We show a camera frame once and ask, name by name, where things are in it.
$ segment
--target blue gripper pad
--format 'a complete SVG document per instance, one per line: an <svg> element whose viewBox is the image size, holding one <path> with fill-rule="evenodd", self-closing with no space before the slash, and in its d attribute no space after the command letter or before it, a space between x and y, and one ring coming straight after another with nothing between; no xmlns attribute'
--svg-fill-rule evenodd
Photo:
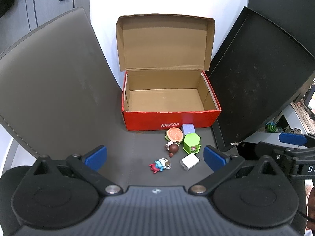
<svg viewBox="0 0 315 236"><path fill-rule="evenodd" d="M226 165L230 161L230 158L213 146L207 145L204 148L204 161L213 172L216 172L218 169Z"/></svg>
<svg viewBox="0 0 315 236"><path fill-rule="evenodd" d="M100 145L86 155L82 156L82 162L94 171L98 171L106 162L107 149L105 146Z"/></svg>
<svg viewBox="0 0 315 236"><path fill-rule="evenodd" d="M297 134L292 134L292 133L280 133L279 134L279 141L281 143L287 143L287 144L292 144L292 145L305 145L308 140L304 135L297 135Z"/></svg>

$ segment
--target black circular joint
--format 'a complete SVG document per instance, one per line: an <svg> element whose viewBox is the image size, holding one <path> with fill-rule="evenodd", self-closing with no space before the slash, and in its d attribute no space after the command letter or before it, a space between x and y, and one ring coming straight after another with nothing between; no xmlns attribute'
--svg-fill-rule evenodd
<svg viewBox="0 0 315 236"><path fill-rule="evenodd" d="M289 181L268 174L221 184L213 194L213 202L229 220L255 228L290 222L299 205L298 196Z"/></svg>
<svg viewBox="0 0 315 236"><path fill-rule="evenodd" d="M41 229L75 225L95 209L98 193L85 181L49 174L33 176L12 197L20 224Z"/></svg>

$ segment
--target black cable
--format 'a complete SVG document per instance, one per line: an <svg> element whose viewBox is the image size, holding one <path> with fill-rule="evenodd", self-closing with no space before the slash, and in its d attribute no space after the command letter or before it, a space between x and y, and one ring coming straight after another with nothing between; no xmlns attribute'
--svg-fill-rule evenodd
<svg viewBox="0 0 315 236"><path fill-rule="evenodd" d="M315 223L315 219L308 217L307 215L305 215L302 211L297 210L297 212L304 217L305 219L307 219L308 221Z"/></svg>

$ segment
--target cardboard box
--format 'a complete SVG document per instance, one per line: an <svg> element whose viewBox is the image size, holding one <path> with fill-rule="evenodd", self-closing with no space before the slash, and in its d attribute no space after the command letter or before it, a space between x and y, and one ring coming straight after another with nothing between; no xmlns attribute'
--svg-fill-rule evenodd
<svg viewBox="0 0 315 236"><path fill-rule="evenodd" d="M220 104L203 70L209 70L215 22L171 14L119 17L120 70L125 79L122 115L132 131L193 123L211 126Z"/></svg>

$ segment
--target gray ribbed surface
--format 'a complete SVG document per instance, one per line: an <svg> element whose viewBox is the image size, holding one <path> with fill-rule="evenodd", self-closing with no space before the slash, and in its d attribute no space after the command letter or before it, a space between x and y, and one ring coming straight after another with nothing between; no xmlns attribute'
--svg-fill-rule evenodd
<svg viewBox="0 0 315 236"><path fill-rule="evenodd" d="M183 187L130 187L108 197L98 211L71 228L39 231L23 227L15 236L297 236L289 226L272 230L244 229L225 221L204 197L187 194Z"/></svg>

